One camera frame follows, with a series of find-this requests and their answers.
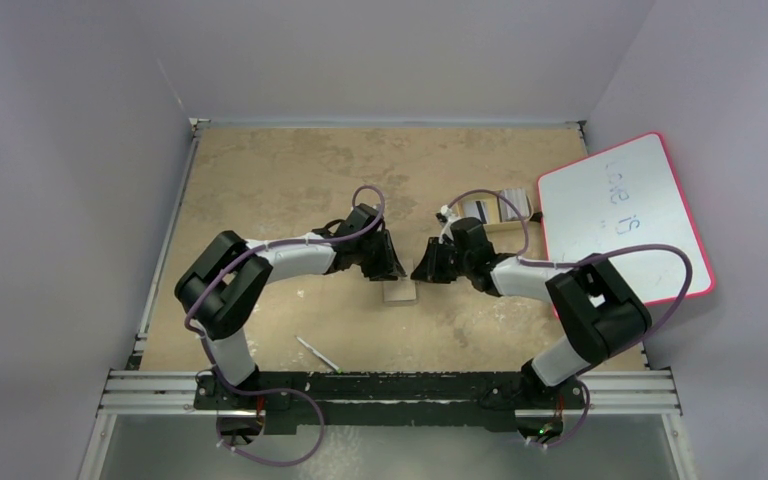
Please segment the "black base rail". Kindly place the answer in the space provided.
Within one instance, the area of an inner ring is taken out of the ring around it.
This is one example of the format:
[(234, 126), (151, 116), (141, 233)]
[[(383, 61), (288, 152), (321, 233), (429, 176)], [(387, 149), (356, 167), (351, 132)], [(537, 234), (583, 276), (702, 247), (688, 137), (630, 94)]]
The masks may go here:
[(230, 419), (262, 421), (268, 434), (302, 425), (481, 427), (536, 435), (561, 431), (562, 417), (585, 405), (576, 379), (541, 387), (518, 371), (257, 372), (233, 390), (212, 373), (196, 378), (193, 406)]

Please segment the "silver pen on table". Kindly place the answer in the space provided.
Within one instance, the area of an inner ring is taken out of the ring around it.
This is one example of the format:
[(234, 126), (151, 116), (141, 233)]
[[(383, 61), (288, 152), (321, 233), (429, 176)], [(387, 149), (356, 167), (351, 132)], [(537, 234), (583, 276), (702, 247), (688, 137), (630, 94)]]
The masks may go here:
[(311, 344), (309, 344), (307, 341), (305, 341), (303, 338), (296, 336), (296, 340), (306, 349), (308, 350), (312, 355), (314, 355), (317, 359), (319, 359), (322, 363), (327, 365), (333, 372), (335, 373), (342, 373), (343, 370), (332, 360), (330, 360), (327, 356), (322, 354), (319, 350), (317, 350), (315, 347), (313, 347)]

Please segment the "aluminium frame rail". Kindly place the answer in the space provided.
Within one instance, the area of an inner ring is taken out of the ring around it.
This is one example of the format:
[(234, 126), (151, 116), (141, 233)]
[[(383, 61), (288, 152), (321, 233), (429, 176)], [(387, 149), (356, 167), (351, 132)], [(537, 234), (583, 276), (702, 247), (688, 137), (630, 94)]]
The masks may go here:
[[(198, 387), (194, 372), (112, 371), (98, 412), (190, 414)], [(594, 371), (584, 375), (590, 412), (601, 415), (679, 415), (682, 407), (669, 371)]]

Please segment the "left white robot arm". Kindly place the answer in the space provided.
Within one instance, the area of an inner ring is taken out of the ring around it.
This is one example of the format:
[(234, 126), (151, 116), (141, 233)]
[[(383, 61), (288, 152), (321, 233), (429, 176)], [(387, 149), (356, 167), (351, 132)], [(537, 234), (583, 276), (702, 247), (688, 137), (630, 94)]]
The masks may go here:
[(219, 395), (232, 408), (257, 399), (258, 367), (244, 325), (266, 286), (307, 275), (330, 275), (353, 266), (373, 282), (396, 281), (406, 272), (398, 260), (382, 213), (361, 203), (348, 217), (302, 236), (250, 240), (219, 233), (180, 277), (174, 296), (185, 326), (196, 333), (212, 366), (224, 377)]

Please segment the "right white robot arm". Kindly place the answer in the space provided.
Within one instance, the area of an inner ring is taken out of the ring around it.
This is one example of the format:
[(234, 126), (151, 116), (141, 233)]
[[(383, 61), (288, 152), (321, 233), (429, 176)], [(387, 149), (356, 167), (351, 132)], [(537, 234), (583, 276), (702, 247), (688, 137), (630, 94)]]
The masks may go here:
[(639, 340), (652, 325), (648, 309), (607, 259), (590, 256), (582, 266), (527, 266), (513, 253), (498, 253), (475, 218), (450, 223), (428, 240), (411, 277), (449, 284), (468, 279), (494, 297), (524, 297), (552, 305), (563, 336), (521, 369), (521, 392), (536, 407), (556, 399), (561, 384)]

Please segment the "pink framed whiteboard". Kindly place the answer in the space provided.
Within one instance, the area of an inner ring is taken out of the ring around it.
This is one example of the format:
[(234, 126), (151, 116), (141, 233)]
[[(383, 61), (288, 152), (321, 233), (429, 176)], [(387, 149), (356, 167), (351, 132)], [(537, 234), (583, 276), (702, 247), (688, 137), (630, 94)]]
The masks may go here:
[(577, 261), (644, 244), (682, 250), (692, 265), (688, 297), (716, 277), (664, 137), (648, 132), (541, 175), (537, 192), (549, 260)]

